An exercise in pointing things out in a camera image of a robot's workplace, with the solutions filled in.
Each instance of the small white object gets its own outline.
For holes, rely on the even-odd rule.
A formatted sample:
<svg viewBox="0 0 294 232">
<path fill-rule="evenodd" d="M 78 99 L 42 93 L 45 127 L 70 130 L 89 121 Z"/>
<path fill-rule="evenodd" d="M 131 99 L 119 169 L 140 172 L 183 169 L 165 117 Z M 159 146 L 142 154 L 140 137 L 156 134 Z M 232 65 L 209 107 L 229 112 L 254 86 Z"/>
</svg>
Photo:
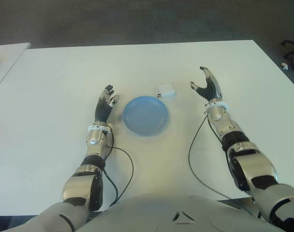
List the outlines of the small white object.
<svg viewBox="0 0 294 232">
<path fill-rule="evenodd" d="M 157 87 L 157 98 L 168 98 L 176 94 L 175 89 L 171 84 L 165 84 Z"/>
<path fill-rule="evenodd" d="M 288 70 L 288 66 L 287 66 L 287 64 L 282 63 L 281 65 L 282 65 L 282 67 L 283 67 L 284 70 Z"/>
</svg>

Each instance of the black joint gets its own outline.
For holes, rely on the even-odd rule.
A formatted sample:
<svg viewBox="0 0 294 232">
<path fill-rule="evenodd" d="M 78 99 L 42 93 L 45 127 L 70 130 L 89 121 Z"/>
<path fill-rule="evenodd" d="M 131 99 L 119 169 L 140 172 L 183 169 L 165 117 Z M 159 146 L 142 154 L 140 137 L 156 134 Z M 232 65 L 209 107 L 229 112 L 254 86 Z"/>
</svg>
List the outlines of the black joint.
<svg viewBox="0 0 294 232">
<path fill-rule="evenodd" d="M 83 197 L 71 197 L 66 199 L 64 202 L 70 203 L 74 206 L 84 206 L 86 199 Z"/>
<path fill-rule="evenodd" d="M 227 150 L 234 144 L 240 142 L 250 141 L 248 137 L 241 131 L 232 131 L 226 134 L 222 139 L 222 149 L 227 152 Z"/>
<path fill-rule="evenodd" d="M 266 188 L 268 188 L 272 185 L 278 184 L 276 179 L 270 175 L 258 176 L 258 177 L 253 178 L 251 181 L 256 188 L 263 189 L 263 190 L 265 190 Z"/>
<path fill-rule="evenodd" d="M 229 170 L 233 176 L 236 186 L 242 191 L 249 191 L 249 185 L 238 160 L 233 158 L 229 162 Z"/>
<path fill-rule="evenodd" d="M 81 163 L 80 166 L 82 165 L 88 165 L 88 164 L 92 164 L 97 166 L 98 168 L 100 168 L 102 171 L 105 168 L 105 161 L 103 160 L 102 157 L 98 156 L 98 155 L 91 155 L 91 156 L 87 156 L 83 162 Z"/>
<path fill-rule="evenodd" d="M 276 214 L 276 211 L 284 206 L 285 204 L 291 202 L 289 199 L 285 199 L 279 203 L 277 203 L 270 212 L 270 220 L 269 222 L 273 225 L 283 229 L 284 231 L 294 232 L 294 218 L 287 217 L 284 221 L 279 218 Z"/>
<path fill-rule="evenodd" d="M 91 211 L 99 210 L 102 204 L 103 204 L 103 179 L 100 176 L 94 176 L 92 185 L 91 185 L 89 209 Z"/>
</svg>

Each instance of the triangular logo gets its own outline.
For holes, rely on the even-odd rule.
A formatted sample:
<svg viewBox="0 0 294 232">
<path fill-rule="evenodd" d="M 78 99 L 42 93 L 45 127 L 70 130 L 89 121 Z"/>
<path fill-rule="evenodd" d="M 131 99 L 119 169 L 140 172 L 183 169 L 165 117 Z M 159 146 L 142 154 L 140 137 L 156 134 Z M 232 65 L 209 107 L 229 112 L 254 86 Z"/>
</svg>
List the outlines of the triangular logo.
<svg viewBox="0 0 294 232">
<path fill-rule="evenodd" d="M 172 221 L 176 224 L 196 224 L 196 220 L 183 211 L 177 211 Z"/>
</svg>

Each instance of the blue plate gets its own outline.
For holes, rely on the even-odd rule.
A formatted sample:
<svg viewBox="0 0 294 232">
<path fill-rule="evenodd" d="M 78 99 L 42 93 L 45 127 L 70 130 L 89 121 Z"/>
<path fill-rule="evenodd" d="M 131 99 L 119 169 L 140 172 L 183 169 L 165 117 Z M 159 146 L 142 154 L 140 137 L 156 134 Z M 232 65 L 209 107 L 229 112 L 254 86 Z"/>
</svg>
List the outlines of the blue plate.
<svg viewBox="0 0 294 232">
<path fill-rule="evenodd" d="M 152 135 L 160 132 L 168 120 L 168 111 L 164 103 L 150 96 L 141 96 L 131 100 L 123 111 L 125 125 L 140 135 Z"/>
</svg>

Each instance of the robot forearm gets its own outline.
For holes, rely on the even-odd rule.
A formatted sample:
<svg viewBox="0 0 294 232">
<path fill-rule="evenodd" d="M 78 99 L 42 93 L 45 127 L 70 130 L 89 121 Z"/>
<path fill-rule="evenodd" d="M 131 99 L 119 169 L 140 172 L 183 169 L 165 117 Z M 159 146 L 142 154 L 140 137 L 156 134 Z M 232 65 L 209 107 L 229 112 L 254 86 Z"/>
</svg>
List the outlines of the robot forearm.
<svg viewBox="0 0 294 232">
<path fill-rule="evenodd" d="M 83 226 L 92 211 L 99 210 L 103 201 L 102 172 L 109 153 L 107 136 L 112 125 L 106 121 L 118 95 L 107 86 L 98 101 L 95 122 L 88 128 L 87 153 L 75 173 L 66 182 L 60 203 L 54 204 L 24 225 L 9 232 L 73 232 Z"/>
<path fill-rule="evenodd" d="M 278 183 L 272 163 L 231 119 L 213 74 L 207 68 L 201 69 L 206 74 L 207 88 L 200 88 L 193 82 L 191 88 L 209 101 L 206 105 L 208 120 L 220 137 L 236 186 L 253 197 L 267 221 L 286 231 L 294 231 L 294 188 Z"/>
</svg>

